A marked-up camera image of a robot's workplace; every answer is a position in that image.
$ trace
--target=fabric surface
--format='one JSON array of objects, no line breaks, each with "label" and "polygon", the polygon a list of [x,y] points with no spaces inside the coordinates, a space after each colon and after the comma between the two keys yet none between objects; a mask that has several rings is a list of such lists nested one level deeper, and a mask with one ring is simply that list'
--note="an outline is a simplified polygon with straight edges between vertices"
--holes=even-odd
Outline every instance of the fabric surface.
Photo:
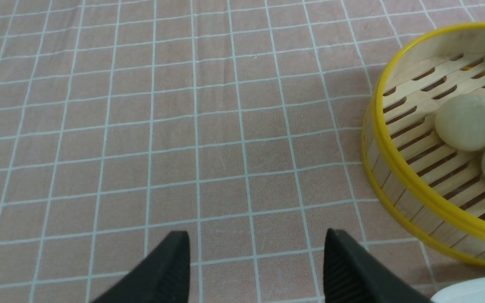
[{"label": "fabric surface", "polygon": [[421,245],[362,173],[413,37],[485,0],[0,0],[0,302],[85,302],[188,230],[191,302],[316,302],[327,228],[426,295],[485,269]]}]

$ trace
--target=yellow rim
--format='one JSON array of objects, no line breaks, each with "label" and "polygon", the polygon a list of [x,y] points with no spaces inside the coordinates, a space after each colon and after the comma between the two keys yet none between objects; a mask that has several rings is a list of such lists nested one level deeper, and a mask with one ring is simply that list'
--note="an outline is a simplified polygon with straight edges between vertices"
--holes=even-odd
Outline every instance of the yellow rim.
[{"label": "yellow rim", "polygon": [[374,106],[371,107],[371,114],[373,118],[372,129],[374,131],[377,146],[381,151],[381,155],[389,165],[392,173],[406,188],[408,188],[410,193],[416,199],[422,202],[428,209],[433,211],[433,213],[441,217],[446,222],[452,224],[453,226],[456,226],[467,234],[471,234],[479,239],[485,240],[484,220],[478,219],[477,217],[462,211],[452,203],[448,202],[446,199],[437,194],[433,189],[431,189],[427,184],[425,184],[410,168],[410,166],[402,158],[398,149],[394,146],[392,138],[390,137],[387,127],[385,125],[385,119],[383,116],[383,92],[385,89],[385,84],[387,82],[387,79],[389,78],[390,73],[398,63],[398,60],[402,58],[402,56],[406,54],[406,52],[409,52],[410,48],[421,42],[424,42],[425,40],[429,40],[445,33],[465,29],[485,29],[485,22],[457,24],[431,31],[423,36],[420,36],[419,38],[409,43],[407,46],[403,47],[402,50],[400,50],[392,58],[392,60],[383,70],[381,78],[379,79],[379,83],[377,84],[375,94],[373,96]]},{"label": "yellow rim", "polygon": [[366,144],[365,144],[364,138],[366,136],[366,117],[368,116],[368,112],[370,110],[371,110],[371,105],[368,107],[368,110],[366,111],[366,115],[364,117],[364,123],[362,124],[362,144],[360,145],[361,154],[362,154],[362,168],[364,169],[364,174],[366,175],[366,178],[368,179],[368,182],[373,192],[381,202],[381,205],[383,205],[383,207],[387,210],[387,212],[391,215],[391,217],[394,218],[394,220],[396,220],[396,222],[398,222],[400,226],[402,226],[407,232],[412,234],[412,236],[419,239],[420,241],[422,241],[424,244],[431,247],[432,249],[463,263],[485,266],[485,260],[476,259],[470,255],[466,255],[465,253],[452,249],[444,245],[443,243],[440,243],[439,241],[435,240],[434,238],[432,238],[422,230],[420,230],[417,226],[415,226],[409,220],[407,220],[402,215],[402,213],[400,213],[396,209],[396,207],[394,207],[394,204],[387,198],[383,190],[381,190],[381,188],[379,187],[379,184],[377,184],[377,180],[372,174],[371,167],[368,163],[368,157],[366,156]]}]

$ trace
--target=grid pattern tablecloth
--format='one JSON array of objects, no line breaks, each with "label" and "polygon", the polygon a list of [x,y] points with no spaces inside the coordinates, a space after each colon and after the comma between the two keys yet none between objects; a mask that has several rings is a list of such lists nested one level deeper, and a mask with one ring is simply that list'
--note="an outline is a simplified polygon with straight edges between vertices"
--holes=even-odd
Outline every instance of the grid pattern tablecloth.
[{"label": "grid pattern tablecloth", "polygon": [[384,64],[485,0],[0,0],[0,302],[92,300],[170,230],[191,301],[323,300],[327,228],[428,295],[362,173]]}]

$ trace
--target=bamboo steamer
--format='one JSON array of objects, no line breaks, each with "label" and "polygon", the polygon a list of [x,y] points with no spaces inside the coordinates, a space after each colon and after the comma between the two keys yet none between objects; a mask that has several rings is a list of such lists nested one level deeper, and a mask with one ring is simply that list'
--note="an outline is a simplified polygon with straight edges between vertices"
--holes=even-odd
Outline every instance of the bamboo steamer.
[{"label": "bamboo steamer", "polygon": [[414,40],[388,63],[362,128],[362,163],[396,221],[433,249],[485,265],[485,180],[480,153],[447,146],[435,111],[452,96],[485,96],[485,23]]}]

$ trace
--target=steamer basket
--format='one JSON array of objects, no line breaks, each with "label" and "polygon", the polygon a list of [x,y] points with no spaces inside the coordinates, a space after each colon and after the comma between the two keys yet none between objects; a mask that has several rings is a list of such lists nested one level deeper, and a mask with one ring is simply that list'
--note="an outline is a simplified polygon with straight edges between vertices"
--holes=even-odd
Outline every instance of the steamer basket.
[{"label": "steamer basket", "polygon": [[444,255],[485,265],[481,155],[447,146],[434,130],[435,110],[464,93],[485,96],[485,23],[429,32],[392,58],[364,118],[362,162],[406,230]]}]

